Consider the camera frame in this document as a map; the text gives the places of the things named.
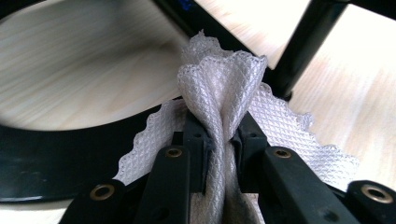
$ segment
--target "fabric fold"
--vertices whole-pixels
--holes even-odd
[[[230,142],[247,111],[272,146],[293,149],[322,181],[339,189],[347,187],[357,160],[335,146],[321,146],[308,131],[312,117],[294,114],[261,83],[265,57],[223,50],[216,38],[200,33],[182,50],[182,60],[177,85],[183,100],[169,101],[148,117],[146,130],[136,135],[133,150],[120,159],[114,178],[130,184],[148,173],[158,150],[171,143],[173,132],[182,131],[188,108],[214,145],[205,195],[196,193],[191,199],[191,223],[262,222],[254,197],[239,189]]]

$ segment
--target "white lace fabric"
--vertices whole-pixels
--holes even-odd
[[[182,131],[187,108],[214,143],[209,158],[206,193],[191,199],[191,223],[259,223],[257,204],[239,190],[230,139],[247,111],[272,146],[295,150],[324,182],[345,189],[358,162],[334,146],[322,147],[307,129],[309,115],[296,115],[261,83],[265,57],[222,50],[216,38],[193,37],[182,53],[177,80],[184,100],[169,101],[148,117],[134,148],[120,159],[116,179],[130,184],[149,172],[157,152]]]

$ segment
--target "light wooden floor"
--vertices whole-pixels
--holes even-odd
[[[76,129],[126,118],[178,96],[179,47],[187,40],[147,1],[54,2],[0,24],[2,123]],[[256,54],[267,55],[271,67],[308,3],[198,2]],[[393,189],[395,39],[396,21],[348,7],[290,102],[295,112],[313,114],[311,131],[322,145],[335,144],[361,160],[356,179]],[[68,203],[0,205],[0,222],[56,223]]]

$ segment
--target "circular opening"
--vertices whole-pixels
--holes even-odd
[[[1,20],[0,123],[75,130],[178,97],[174,56],[188,39],[159,12],[150,1],[56,0]]]
[[[323,219],[325,219],[328,222],[337,222],[339,217],[337,216],[337,214],[335,214],[333,211],[329,210],[329,209],[321,209],[318,211],[319,215],[321,217],[323,217]]]
[[[181,155],[182,151],[178,148],[170,148],[168,150],[166,150],[166,157],[171,157],[171,158],[175,158],[175,157],[179,157]]]
[[[97,185],[91,190],[90,197],[94,201],[103,201],[108,199],[114,193],[114,186],[109,184]]]
[[[371,200],[378,203],[392,203],[393,198],[383,189],[373,185],[363,185],[361,192]]]
[[[164,207],[156,208],[152,211],[151,216],[157,221],[164,220],[169,217],[169,209]]]
[[[276,150],[275,155],[278,156],[279,158],[289,158],[291,156],[291,154],[284,149]]]

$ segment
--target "metal grommet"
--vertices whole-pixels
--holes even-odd
[[[169,148],[166,150],[165,157],[176,158],[181,156],[182,153],[183,151],[178,148]]]
[[[282,148],[275,150],[274,155],[276,155],[279,158],[283,158],[283,159],[291,157],[291,154],[287,150],[282,149]]]
[[[371,200],[378,203],[392,203],[393,198],[386,191],[374,185],[363,185],[361,192]]]
[[[94,201],[103,201],[111,197],[113,193],[114,186],[110,184],[97,185],[93,190],[91,190],[90,197]]]

